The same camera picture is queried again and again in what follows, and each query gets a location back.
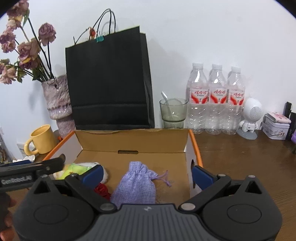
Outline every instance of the red bottle label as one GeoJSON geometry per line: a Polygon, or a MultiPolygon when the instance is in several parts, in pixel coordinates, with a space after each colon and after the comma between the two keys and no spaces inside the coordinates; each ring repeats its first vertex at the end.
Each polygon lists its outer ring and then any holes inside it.
{"type": "Polygon", "coordinates": [[[244,91],[229,90],[228,103],[231,105],[242,105],[244,102],[244,91]]]}
{"type": "Polygon", "coordinates": [[[189,102],[191,104],[206,104],[208,93],[208,89],[190,88],[189,102]]]}
{"type": "Polygon", "coordinates": [[[211,89],[210,103],[224,104],[226,103],[226,98],[227,98],[227,89],[225,88],[211,89]]]}

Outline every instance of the red fabric flower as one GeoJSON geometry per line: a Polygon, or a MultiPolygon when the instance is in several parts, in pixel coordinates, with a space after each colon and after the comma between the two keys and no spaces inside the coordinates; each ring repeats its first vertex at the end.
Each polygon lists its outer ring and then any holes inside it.
{"type": "Polygon", "coordinates": [[[94,191],[101,195],[102,197],[106,198],[108,201],[110,201],[111,194],[108,192],[108,188],[106,185],[100,183],[94,191]]]}

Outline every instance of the drawstring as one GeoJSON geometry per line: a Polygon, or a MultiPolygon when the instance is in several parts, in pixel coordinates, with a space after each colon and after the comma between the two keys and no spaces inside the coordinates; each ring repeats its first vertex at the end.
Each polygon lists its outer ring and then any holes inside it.
{"type": "Polygon", "coordinates": [[[157,176],[155,178],[152,178],[151,180],[162,180],[164,181],[169,187],[171,187],[172,185],[170,184],[170,182],[168,181],[168,170],[165,172],[165,174],[157,176]]]}

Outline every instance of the green binder clip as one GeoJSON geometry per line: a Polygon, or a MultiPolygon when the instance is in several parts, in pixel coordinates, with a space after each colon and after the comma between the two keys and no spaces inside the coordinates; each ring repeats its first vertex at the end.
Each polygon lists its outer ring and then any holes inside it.
{"type": "Polygon", "coordinates": [[[99,36],[96,38],[96,42],[103,42],[104,41],[104,36],[99,36]]]}

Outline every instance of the mug handle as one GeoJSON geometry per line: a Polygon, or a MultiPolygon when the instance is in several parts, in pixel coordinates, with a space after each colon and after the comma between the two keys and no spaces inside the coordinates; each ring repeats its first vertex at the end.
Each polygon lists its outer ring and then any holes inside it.
{"type": "Polygon", "coordinates": [[[38,150],[36,149],[35,151],[30,151],[29,149],[29,144],[33,141],[32,138],[30,138],[29,140],[26,141],[25,145],[24,145],[24,151],[26,153],[27,156],[31,156],[31,155],[37,155],[38,154],[38,150]]]}

